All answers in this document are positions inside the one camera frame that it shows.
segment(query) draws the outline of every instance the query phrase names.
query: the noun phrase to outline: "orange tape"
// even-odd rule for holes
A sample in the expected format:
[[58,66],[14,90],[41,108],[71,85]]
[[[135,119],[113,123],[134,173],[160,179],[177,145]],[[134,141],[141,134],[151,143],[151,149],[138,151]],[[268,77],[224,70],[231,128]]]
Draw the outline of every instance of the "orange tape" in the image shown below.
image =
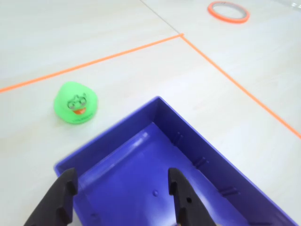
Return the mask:
[[247,96],[249,96],[253,101],[259,104],[264,110],[266,110],[270,115],[272,115],[276,120],[278,120],[282,125],[288,128],[292,133],[294,133],[298,138],[301,139],[301,134],[291,127],[287,122],[281,119],[278,115],[276,115],[272,110],[270,110],[266,105],[264,105],[259,99],[253,96],[248,90],[246,90],[242,85],[240,85],[237,81],[235,81],[230,75],[228,75],[221,67],[219,67],[215,62],[213,62],[209,57],[207,57],[203,52],[201,52],[198,48],[196,48],[190,41],[188,41],[185,37],[181,36],[181,38],[190,45],[195,51],[197,51],[203,58],[205,58],[210,64],[212,64],[217,70],[219,70],[224,76],[226,76],[231,82],[234,83],[240,90],[242,90]]
[[110,56],[106,56],[106,57],[103,57],[103,58],[100,58],[100,59],[97,59],[97,60],[94,60],[94,61],[91,61],[91,62],[87,62],[87,63],[81,64],[81,65],[78,65],[78,66],[75,66],[75,67],[67,68],[67,69],[59,71],[59,72],[48,74],[48,75],[45,75],[45,76],[42,76],[42,77],[39,77],[39,78],[36,78],[36,79],[32,79],[32,80],[29,80],[29,81],[24,81],[24,82],[21,82],[21,83],[12,85],[12,86],[4,87],[4,88],[0,89],[0,93],[10,91],[10,90],[13,90],[13,89],[16,89],[16,88],[20,88],[20,87],[23,87],[23,86],[26,86],[26,85],[29,85],[29,84],[33,84],[33,83],[36,83],[38,81],[50,79],[50,78],[56,77],[58,75],[67,73],[67,72],[72,72],[72,71],[75,71],[75,70],[83,68],[83,67],[87,67],[87,66],[90,66],[90,65],[108,60],[108,59],[119,57],[119,56],[122,56],[122,55],[125,55],[125,54],[128,54],[128,53],[132,53],[132,52],[135,52],[137,50],[147,48],[147,47],[150,47],[150,46],[154,46],[154,45],[160,44],[162,42],[169,41],[171,39],[175,39],[175,38],[182,37],[182,36],[183,36],[183,34],[178,34],[178,35],[166,38],[166,39],[155,41],[155,42],[143,45],[143,46],[139,46],[139,47],[136,47],[136,48],[133,48],[133,49],[129,49],[129,50],[120,52],[120,53],[116,53],[116,54],[113,54],[113,55],[110,55]]
[[[235,6],[236,8],[239,8],[239,9],[243,10],[246,13],[246,16],[244,18],[230,18],[230,17],[226,17],[226,16],[224,16],[222,14],[219,14],[219,13],[215,12],[215,10],[213,9],[213,7],[214,7],[215,4],[228,4],[228,5]],[[229,22],[229,23],[241,24],[241,23],[246,22],[249,19],[249,17],[250,17],[250,13],[245,8],[243,8],[243,7],[241,7],[241,6],[237,5],[237,4],[234,4],[234,3],[231,3],[231,2],[226,2],[226,1],[214,1],[214,2],[212,2],[208,6],[208,11],[214,17],[216,17],[216,18],[218,18],[220,20]]]

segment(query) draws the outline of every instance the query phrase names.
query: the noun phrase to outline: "duck's orange beak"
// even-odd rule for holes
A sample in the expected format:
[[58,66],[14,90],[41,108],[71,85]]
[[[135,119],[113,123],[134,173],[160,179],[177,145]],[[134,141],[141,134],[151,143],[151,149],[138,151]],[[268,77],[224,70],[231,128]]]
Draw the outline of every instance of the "duck's orange beak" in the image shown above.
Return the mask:
[[83,114],[83,113],[86,112],[86,108],[79,109],[79,110],[75,110],[75,111],[73,111],[73,112],[76,113],[76,114]]

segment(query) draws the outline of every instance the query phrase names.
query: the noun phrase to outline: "tray bottom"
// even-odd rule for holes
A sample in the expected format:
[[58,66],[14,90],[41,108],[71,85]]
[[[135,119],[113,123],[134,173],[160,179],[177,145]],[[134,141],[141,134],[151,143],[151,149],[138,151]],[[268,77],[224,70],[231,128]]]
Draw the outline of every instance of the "tray bottom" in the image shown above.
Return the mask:
[[80,211],[86,212],[84,218],[90,216],[84,219],[89,225],[174,226],[174,200],[167,181],[170,167],[183,172],[217,224],[248,225],[154,123],[79,177],[75,206],[86,203]]

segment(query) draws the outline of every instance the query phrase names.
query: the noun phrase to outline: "green rubber duck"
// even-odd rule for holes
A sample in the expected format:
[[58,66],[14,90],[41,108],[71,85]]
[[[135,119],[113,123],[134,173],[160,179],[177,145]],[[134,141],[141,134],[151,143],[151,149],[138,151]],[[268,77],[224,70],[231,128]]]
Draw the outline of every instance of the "green rubber duck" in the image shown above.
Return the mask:
[[68,123],[80,124],[90,120],[97,110],[97,96],[90,88],[74,81],[66,82],[54,103],[55,113]]

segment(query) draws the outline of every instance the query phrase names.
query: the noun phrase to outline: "orange tape line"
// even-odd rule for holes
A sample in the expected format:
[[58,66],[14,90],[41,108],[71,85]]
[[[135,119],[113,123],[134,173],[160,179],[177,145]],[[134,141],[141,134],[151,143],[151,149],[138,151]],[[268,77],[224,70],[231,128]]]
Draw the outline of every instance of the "orange tape line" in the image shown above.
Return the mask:
[[81,65],[78,65],[78,66],[75,66],[75,67],[71,67],[71,68],[68,68],[68,69],[65,69],[65,70],[62,70],[62,71],[59,71],[59,72],[48,74],[48,75],[45,75],[45,76],[42,76],[42,77],[39,77],[39,78],[36,78],[36,79],[32,79],[32,80],[29,80],[29,81],[24,81],[24,82],[18,83],[16,85],[4,87],[4,88],[0,89],[0,93],[10,91],[10,90],[22,87],[22,86],[26,86],[26,85],[29,85],[29,84],[32,84],[32,83],[35,83],[35,82],[38,82],[38,81],[50,79],[50,78],[56,77],[58,75],[67,73],[67,72],[72,72],[72,71],[75,71],[75,70],[83,68],[83,67],[87,67],[87,66],[90,66],[90,65],[108,60],[108,59],[119,57],[119,56],[122,56],[122,55],[125,55],[125,54],[128,54],[128,53],[132,53],[132,52],[135,52],[137,50],[147,48],[147,47],[150,47],[150,46],[154,46],[154,45],[160,44],[162,42],[169,41],[169,40],[172,40],[172,39],[175,39],[175,38],[178,38],[178,37],[182,37],[182,36],[183,36],[183,34],[178,34],[178,35],[166,38],[166,39],[162,39],[162,40],[159,40],[159,41],[152,42],[150,44],[146,44],[146,45],[139,46],[139,47],[136,47],[136,48],[133,48],[133,49],[130,49],[130,50],[126,50],[126,51],[123,51],[123,52],[120,52],[120,53],[116,53],[116,54],[113,54],[113,55],[110,55],[110,56],[106,56],[106,57],[103,57],[103,58],[100,58],[100,59],[97,59],[97,60],[94,60],[94,61],[91,61],[91,62],[87,62],[87,63],[81,64]]
[[272,110],[270,110],[266,105],[264,105],[260,100],[254,97],[248,90],[246,90],[242,85],[240,85],[237,81],[235,81],[230,75],[228,75],[221,67],[219,67],[215,62],[213,62],[209,57],[207,57],[204,53],[202,53],[198,48],[196,48],[190,41],[188,41],[184,36],[181,38],[190,45],[195,51],[197,51],[203,58],[205,58],[209,63],[211,63],[217,70],[219,70],[224,76],[226,76],[231,82],[233,82],[238,88],[240,88],[245,94],[247,94],[253,101],[259,104],[264,110],[266,110],[270,115],[272,115],[275,119],[277,119],[280,123],[282,123],[285,127],[287,127],[292,133],[294,133],[298,138],[301,139],[301,134],[298,133],[293,127],[291,127],[287,122],[281,119],[278,115],[276,115]]

